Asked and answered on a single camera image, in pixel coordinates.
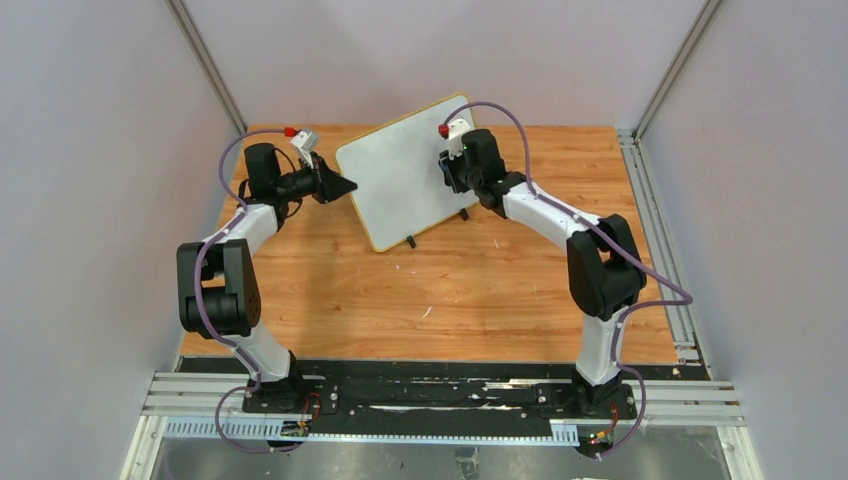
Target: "white board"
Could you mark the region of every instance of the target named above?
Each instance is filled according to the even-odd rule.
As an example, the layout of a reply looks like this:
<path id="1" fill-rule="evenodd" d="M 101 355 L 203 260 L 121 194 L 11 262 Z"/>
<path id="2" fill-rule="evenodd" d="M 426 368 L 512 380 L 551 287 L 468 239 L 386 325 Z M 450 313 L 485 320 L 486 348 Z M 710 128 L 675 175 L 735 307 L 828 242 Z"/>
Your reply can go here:
<path id="1" fill-rule="evenodd" d="M 438 126 L 466 103 L 463 95 L 449 97 L 336 151 L 342 175 L 359 185 L 351 196 L 374 250 L 384 252 L 477 202 L 473 192 L 451 192 L 438 163 L 447 148 Z M 470 110 L 456 118 L 474 125 Z"/>

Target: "wood grain surface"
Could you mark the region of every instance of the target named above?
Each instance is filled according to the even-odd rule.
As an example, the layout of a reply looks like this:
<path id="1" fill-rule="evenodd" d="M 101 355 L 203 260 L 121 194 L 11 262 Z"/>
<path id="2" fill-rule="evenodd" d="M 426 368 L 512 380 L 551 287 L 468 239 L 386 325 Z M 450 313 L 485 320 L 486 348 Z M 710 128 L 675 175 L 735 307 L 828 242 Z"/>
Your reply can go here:
<path id="1" fill-rule="evenodd" d="M 334 169 L 336 148 L 370 130 L 359 125 L 312 128 L 322 136 L 316 151 Z M 507 168 L 524 171 L 515 128 L 492 131 Z M 585 211 L 624 216 L 643 260 L 650 261 L 615 131 L 527 131 L 535 181 Z M 296 158 L 281 135 L 248 141 L 274 143 Z M 281 168 L 288 168 L 283 159 Z M 234 190 L 244 178 L 241 158 Z M 222 224 L 234 210 L 229 199 Z M 568 292 L 565 255 L 527 227 L 479 205 L 469 213 L 468 222 L 455 217 L 419 235 L 414 250 L 399 245 L 376 253 L 350 197 L 329 205 L 308 199 L 253 258 L 263 321 L 299 357 L 575 361 L 583 317 Z M 649 280 L 641 299 L 658 296 Z M 226 349 L 187 334 L 182 353 Z M 631 317 L 622 357 L 627 362 L 676 361 L 663 309 Z"/>

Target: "gray wall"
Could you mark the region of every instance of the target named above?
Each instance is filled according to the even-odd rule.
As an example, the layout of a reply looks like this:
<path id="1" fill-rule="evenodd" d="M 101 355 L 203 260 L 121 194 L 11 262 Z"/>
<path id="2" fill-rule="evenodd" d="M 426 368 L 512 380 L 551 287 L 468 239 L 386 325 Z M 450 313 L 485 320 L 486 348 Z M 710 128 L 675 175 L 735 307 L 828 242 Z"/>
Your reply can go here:
<path id="1" fill-rule="evenodd" d="M 162 1 L 0 5 L 3 478 L 116 478 L 233 133 Z"/>
<path id="2" fill-rule="evenodd" d="M 766 478 L 844 478 L 848 3 L 725 3 L 646 151 Z"/>
<path id="3" fill-rule="evenodd" d="M 464 91 L 633 127 L 703 0 L 186 3 L 248 123 L 385 123 Z"/>

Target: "robotic arm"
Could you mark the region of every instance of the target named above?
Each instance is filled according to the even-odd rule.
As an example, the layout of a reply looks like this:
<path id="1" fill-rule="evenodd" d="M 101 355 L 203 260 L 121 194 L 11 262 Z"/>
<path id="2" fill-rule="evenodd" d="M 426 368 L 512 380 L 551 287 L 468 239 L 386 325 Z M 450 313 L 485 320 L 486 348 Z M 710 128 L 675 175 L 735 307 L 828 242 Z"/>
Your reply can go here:
<path id="1" fill-rule="evenodd" d="M 251 257 L 283 227 L 290 216 L 290 203 L 300 204 L 310 195 L 319 203 L 329 203 L 357 188 L 312 151 L 317 140 L 318 135 L 311 130 L 296 132 L 291 144 L 300 154 L 300 168 L 285 175 L 280 171 L 274 145 L 259 143 L 245 149 L 250 196 L 242 199 L 247 208 L 236 210 L 235 216 L 243 218 L 212 245 L 200 272 L 202 281 L 224 278 L 224 286 L 202 288 L 206 313 L 215 331 L 234 345 L 232 350 L 242 353 L 237 357 L 252 381 L 261 382 L 259 391 L 291 408 L 303 399 L 303 378 L 294 354 L 274 339 L 260 319 L 262 305 Z M 198 311 L 194 266 L 201 247 L 210 238 L 185 243 L 177 250 L 180 322 L 187 332 L 197 332 L 206 339 L 213 335 Z"/>
<path id="2" fill-rule="evenodd" d="M 543 201 L 539 187 L 534 194 L 523 174 L 506 170 L 489 130 L 472 129 L 465 120 L 457 119 L 440 128 L 440 133 L 447 142 L 439 158 L 446 186 L 454 193 L 473 190 L 483 207 L 530 227 L 566 253 L 571 296 L 584 314 L 581 351 L 572 379 L 578 405 L 586 412 L 605 408 L 622 386 L 614 359 L 620 353 L 617 339 L 623 333 L 616 334 L 623 329 L 618 318 L 636 303 L 646 277 L 578 219 L 597 225 L 639 259 L 627 221 L 619 215 L 600 218 L 555 200 L 574 213 L 569 216 Z M 609 259 L 602 259 L 602 252 L 609 252 Z"/>

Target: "wall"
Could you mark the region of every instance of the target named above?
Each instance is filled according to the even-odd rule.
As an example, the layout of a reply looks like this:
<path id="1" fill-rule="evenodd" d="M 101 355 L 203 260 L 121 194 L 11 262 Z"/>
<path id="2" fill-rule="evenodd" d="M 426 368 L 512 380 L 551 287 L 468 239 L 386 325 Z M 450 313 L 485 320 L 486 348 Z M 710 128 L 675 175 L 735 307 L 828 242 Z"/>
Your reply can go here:
<path id="1" fill-rule="evenodd" d="M 0 5 L 3 478 L 112 479 L 233 132 L 162 1 Z"/>
<path id="2" fill-rule="evenodd" d="M 725 2 L 645 140 L 766 478 L 843 478 L 848 3 Z"/>
<path id="3" fill-rule="evenodd" d="M 528 124 L 630 128 L 703 0 L 186 4 L 248 123 L 379 124 L 464 91 Z"/>

